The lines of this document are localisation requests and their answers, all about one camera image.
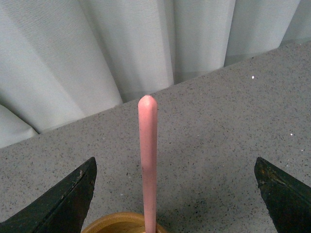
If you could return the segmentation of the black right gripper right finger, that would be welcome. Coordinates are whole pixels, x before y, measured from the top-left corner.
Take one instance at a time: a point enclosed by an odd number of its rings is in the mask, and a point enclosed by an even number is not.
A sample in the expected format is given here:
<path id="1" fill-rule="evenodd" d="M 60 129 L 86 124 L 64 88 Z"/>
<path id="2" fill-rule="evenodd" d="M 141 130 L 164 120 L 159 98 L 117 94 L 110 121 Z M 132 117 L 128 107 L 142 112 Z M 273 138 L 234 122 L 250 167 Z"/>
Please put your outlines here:
<path id="1" fill-rule="evenodd" d="M 254 174 L 269 216 L 279 233 L 311 231 L 311 188 L 258 157 Z"/>

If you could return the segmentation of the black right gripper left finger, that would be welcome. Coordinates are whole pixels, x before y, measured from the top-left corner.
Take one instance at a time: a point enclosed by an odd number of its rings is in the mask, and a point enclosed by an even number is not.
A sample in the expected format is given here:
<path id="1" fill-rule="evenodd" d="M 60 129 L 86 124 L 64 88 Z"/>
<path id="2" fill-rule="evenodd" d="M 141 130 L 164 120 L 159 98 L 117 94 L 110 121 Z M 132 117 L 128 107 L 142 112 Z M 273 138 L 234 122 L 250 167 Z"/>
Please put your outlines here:
<path id="1" fill-rule="evenodd" d="M 30 205 L 0 224 L 2 233 L 79 233 L 97 176 L 89 158 Z"/>

